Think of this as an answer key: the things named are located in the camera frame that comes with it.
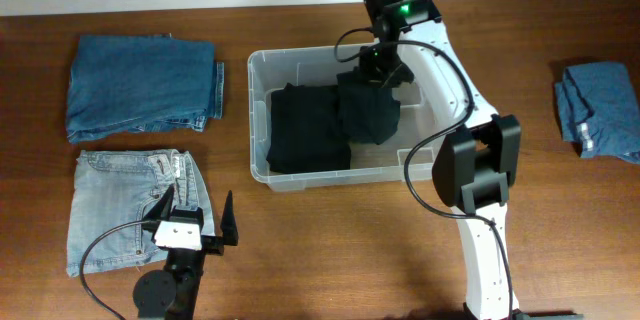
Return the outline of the small dark garment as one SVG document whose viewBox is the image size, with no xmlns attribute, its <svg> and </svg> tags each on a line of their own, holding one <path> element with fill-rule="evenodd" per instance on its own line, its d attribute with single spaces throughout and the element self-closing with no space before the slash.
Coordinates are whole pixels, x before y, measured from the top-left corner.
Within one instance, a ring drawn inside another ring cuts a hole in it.
<svg viewBox="0 0 640 320">
<path fill-rule="evenodd" d="M 391 88 L 367 84 L 358 68 L 336 78 L 338 119 L 351 142 L 381 145 L 396 134 L 401 102 L 393 97 Z"/>
</svg>

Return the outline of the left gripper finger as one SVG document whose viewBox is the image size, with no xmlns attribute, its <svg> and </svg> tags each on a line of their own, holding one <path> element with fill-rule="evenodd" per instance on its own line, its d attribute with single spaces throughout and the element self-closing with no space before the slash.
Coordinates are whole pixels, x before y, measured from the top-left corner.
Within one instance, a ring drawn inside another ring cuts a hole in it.
<svg viewBox="0 0 640 320">
<path fill-rule="evenodd" d="M 228 191 L 224 210 L 221 217 L 220 228 L 225 246 L 237 246 L 239 243 L 239 233 L 234 214 L 233 192 Z"/>
<path fill-rule="evenodd" d="M 171 212 L 175 187 L 170 185 L 160 200 L 145 214 L 144 220 L 161 221 L 167 220 Z"/>
</svg>

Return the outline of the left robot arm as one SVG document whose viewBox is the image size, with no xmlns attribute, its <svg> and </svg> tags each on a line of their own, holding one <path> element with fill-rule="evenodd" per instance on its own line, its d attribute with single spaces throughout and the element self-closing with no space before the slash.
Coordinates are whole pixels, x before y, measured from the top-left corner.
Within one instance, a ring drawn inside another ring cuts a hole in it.
<svg viewBox="0 0 640 320">
<path fill-rule="evenodd" d="M 175 187 L 170 186 L 143 217 L 142 229 L 152 234 L 152 242 L 167 257 L 161 270 L 144 274 L 134 287 L 132 297 L 140 319 L 191 319 L 205 258 L 221 256 L 239 242 L 232 193 L 227 194 L 218 236 L 202 233 L 202 208 L 175 205 L 174 194 Z"/>
</svg>

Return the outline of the large black garment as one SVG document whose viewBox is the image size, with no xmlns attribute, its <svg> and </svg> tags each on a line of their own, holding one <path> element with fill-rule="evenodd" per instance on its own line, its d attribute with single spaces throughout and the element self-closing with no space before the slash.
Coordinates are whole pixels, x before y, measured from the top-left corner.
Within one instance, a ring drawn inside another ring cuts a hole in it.
<svg viewBox="0 0 640 320">
<path fill-rule="evenodd" d="M 282 174 L 348 170 L 351 149 L 338 109 L 336 86 L 287 84 L 273 92 L 270 170 Z"/>
</svg>

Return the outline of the blue shirt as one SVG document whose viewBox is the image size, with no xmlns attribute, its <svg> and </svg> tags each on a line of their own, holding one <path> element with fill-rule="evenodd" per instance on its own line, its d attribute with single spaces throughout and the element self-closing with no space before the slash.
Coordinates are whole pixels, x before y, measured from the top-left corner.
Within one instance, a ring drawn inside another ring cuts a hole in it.
<svg viewBox="0 0 640 320">
<path fill-rule="evenodd" d="M 624 64 L 569 66 L 554 90 L 562 138 L 578 144 L 582 158 L 639 162 L 639 105 Z"/>
</svg>

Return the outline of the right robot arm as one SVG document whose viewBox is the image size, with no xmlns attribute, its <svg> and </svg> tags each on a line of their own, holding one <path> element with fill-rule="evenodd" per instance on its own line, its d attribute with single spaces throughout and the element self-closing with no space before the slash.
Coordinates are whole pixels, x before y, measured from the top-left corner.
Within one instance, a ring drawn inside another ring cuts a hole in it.
<svg viewBox="0 0 640 320">
<path fill-rule="evenodd" d="M 456 221 L 466 266 L 464 312 L 471 319 L 521 317 L 505 240 L 521 126 L 501 116 L 477 90 L 449 42 L 433 0 L 363 0 L 374 36 L 358 59 L 372 84 L 417 82 L 441 128 L 416 144 L 413 158 L 441 143 L 431 167 L 434 188 Z"/>
</svg>

